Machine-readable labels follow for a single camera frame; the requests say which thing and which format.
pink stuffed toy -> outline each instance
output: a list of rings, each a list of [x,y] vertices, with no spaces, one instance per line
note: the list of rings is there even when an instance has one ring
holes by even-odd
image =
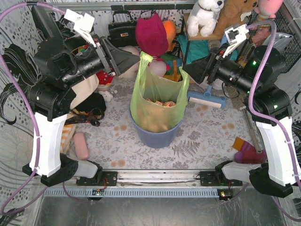
[[[276,18],[275,13],[280,9],[283,0],[259,0],[258,7],[254,9],[258,16],[256,21]]]

pink sponge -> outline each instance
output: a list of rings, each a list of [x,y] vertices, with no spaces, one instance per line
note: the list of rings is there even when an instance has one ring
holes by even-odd
[[[76,133],[73,136],[75,153],[79,160],[87,160],[89,158],[89,150],[86,138],[83,133]]]

green plastic bag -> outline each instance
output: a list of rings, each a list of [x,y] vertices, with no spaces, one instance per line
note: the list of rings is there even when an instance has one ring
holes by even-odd
[[[183,80],[179,82],[153,75],[148,67],[151,61],[151,56],[141,52],[139,71],[131,99],[131,114],[140,128],[159,133],[172,129],[182,120],[187,105],[189,77],[182,67],[180,71]],[[147,98],[153,102],[174,101],[176,105],[160,106],[147,101]]]

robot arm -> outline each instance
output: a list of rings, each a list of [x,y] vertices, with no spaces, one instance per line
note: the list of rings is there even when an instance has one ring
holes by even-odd
[[[209,56],[185,65],[183,69],[199,84],[208,76],[208,84],[220,79],[226,85],[249,94],[267,47],[257,47],[244,68],[230,61],[229,54],[246,39],[246,33],[248,30],[245,25],[228,28],[225,34],[230,45],[224,44],[219,49],[213,49]],[[285,59],[273,48],[256,87],[253,106],[257,112],[280,120],[293,140],[290,99],[274,84],[284,66]],[[244,104],[248,108],[248,97],[244,100]],[[251,115],[262,135],[269,163],[260,165],[226,162],[222,167],[222,173],[229,180],[251,183],[262,194],[286,197],[293,192],[291,185],[296,183],[293,164],[297,165],[298,172],[301,172],[301,169],[298,162],[292,163],[281,128],[272,121]]]
[[[119,76],[140,58],[115,48],[105,38],[91,36],[94,17],[67,10],[64,16],[74,22],[74,30],[88,42],[88,49],[73,56],[59,38],[44,40],[38,47],[34,61],[42,72],[41,80],[30,90],[29,99],[40,129],[40,155],[37,174],[41,182],[53,186],[71,177],[93,178],[101,181],[102,167],[89,161],[78,161],[60,153],[61,136],[67,113],[90,96],[98,86],[96,73],[104,70]],[[33,155],[23,172],[30,175],[36,160],[36,133]]]

orange toy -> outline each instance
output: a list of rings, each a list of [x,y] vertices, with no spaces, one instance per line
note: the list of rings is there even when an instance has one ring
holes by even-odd
[[[175,38],[176,28],[175,24],[172,20],[163,21],[163,25],[166,31],[166,37],[168,41],[168,50],[167,52],[173,51],[175,43],[173,44],[173,40]]]

